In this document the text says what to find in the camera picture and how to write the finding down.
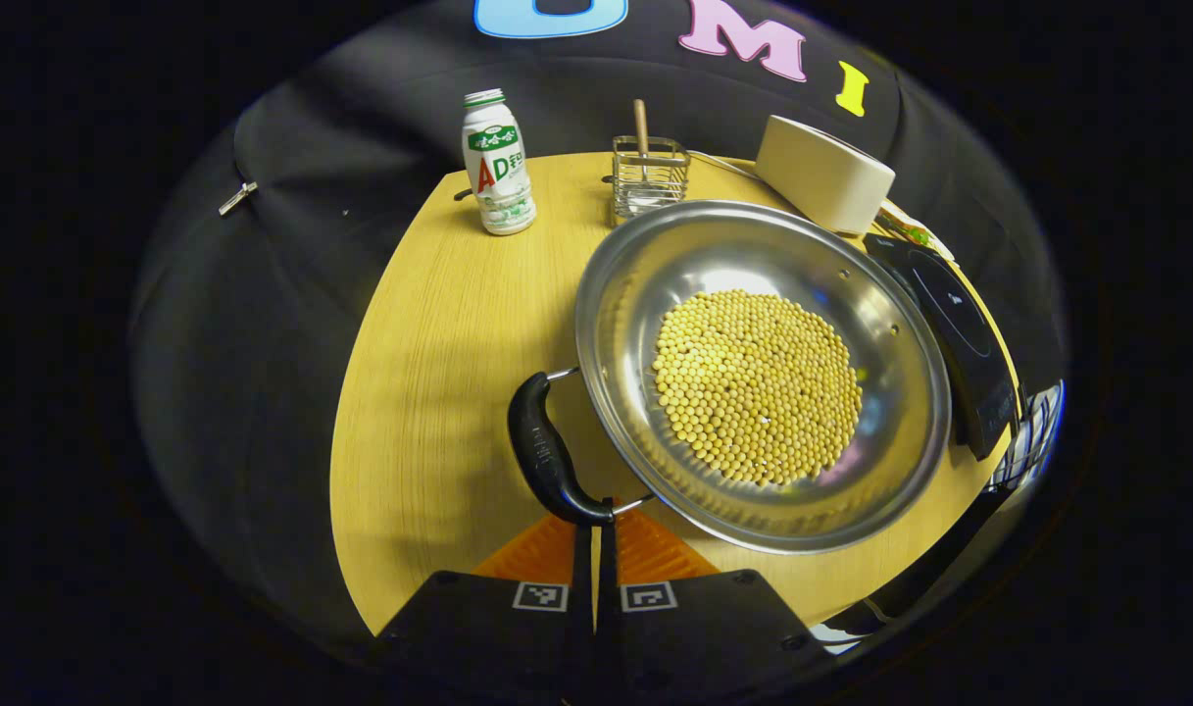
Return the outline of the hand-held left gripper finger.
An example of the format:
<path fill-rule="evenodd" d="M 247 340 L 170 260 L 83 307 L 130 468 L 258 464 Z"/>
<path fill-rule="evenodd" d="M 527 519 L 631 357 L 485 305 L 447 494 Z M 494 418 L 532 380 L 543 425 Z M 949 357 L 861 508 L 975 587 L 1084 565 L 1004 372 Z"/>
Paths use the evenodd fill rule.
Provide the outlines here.
<path fill-rule="evenodd" d="M 761 572 L 716 571 L 641 510 L 601 541 L 600 705 L 769 705 L 833 670 Z"/>
<path fill-rule="evenodd" d="M 562 582 L 435 571 L 373 642 L 404 705 L 581 705 L 593 671 L 591 530 Z"/>

